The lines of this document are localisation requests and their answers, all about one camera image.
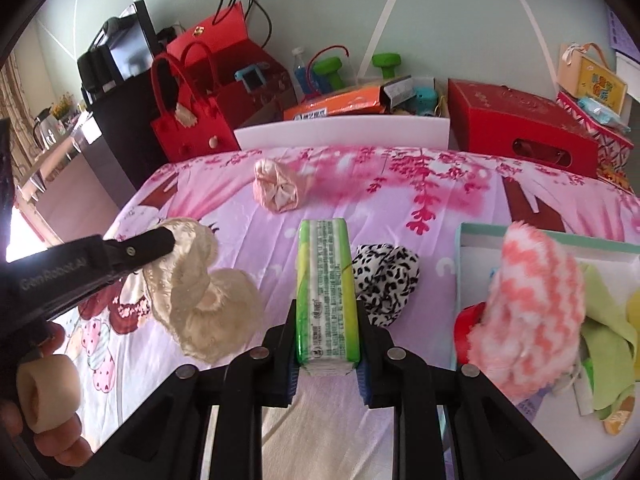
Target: light green wall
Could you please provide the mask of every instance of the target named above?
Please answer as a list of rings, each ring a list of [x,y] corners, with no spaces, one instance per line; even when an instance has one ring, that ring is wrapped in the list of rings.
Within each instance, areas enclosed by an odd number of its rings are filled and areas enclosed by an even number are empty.
[[[37,14],[38,38],[56,94],[79,97],[75,58],[86,50],[110,16],[133,0],[48,0]],[[185,27],[215,12],[219,0],[145,0],[156,30],[176,22]],[[319,50],[332,43],[351,49],[360,67],[386,0],[259,0],[274,25],[267,50],[286,64],[293,47]],[[607,46],[602,0],[525,0],[557,66],[565,41]],[[250,34],[266,35],[260,12],[252,12]],[[377,51],[402,54],[403,73],[468,78],[507,84],[547,97],[554,85],[543,51],[520,0],[397,0]],[[606,49],[609,60],[612,53]],[[367,76],[376,75],[370,68]]]

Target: red box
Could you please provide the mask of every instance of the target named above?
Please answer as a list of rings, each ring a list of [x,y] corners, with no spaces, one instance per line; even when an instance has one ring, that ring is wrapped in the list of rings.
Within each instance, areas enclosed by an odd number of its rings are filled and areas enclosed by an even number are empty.
[[[612,166],[621,171],[629,158],[634,144],[624,135],[617,133],[590,117],[569,94],[560,91],[556,102],[585,127],[587,133],[598,143],[598,161],[601,166]]]
[[[522,158],[596,178],[598,143],[549,99],[450,79],[449,113],[460,150]]]

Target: plastic bottle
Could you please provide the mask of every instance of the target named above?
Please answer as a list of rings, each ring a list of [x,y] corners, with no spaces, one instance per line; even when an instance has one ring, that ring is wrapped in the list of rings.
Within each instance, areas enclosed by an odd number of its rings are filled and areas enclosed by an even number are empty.
[[[306,64],[305,60],[302,57],[302,55],[305,53],[305,49],[299,46],[297,48],[294,48],[291,53],[293,54],[293,57],[295,59],[294,74],[296,76],[296,80],[300,85],[300,88],[302,88],[302,92],[305,95],[305,98],[314,97],[316,95],[316,91],[319,91],[321,94],[327,94],[332,91],[329,82],[324,80],[325,78],[319,76],[313,70],[310,72],[309,77],[314,88],[309,88],[309,84],[306,82]]]

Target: green cloth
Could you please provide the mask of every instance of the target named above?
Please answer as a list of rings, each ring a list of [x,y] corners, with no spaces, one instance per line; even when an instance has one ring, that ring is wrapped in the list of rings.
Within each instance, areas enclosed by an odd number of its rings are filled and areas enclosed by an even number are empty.
[[[633,394],[638,332],[613,300],[598,269],[580,264],[587,319],[580,333],[593,364],[593,409],[607,418]]]

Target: electric kettle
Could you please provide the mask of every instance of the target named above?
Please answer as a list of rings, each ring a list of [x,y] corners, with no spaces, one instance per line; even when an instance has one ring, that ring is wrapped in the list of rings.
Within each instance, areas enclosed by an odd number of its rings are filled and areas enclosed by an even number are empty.
[[[43,150],[48,150],[60,135],[60,121],[52,115],[51,108],[41,111],[34,121],[33,138]]]

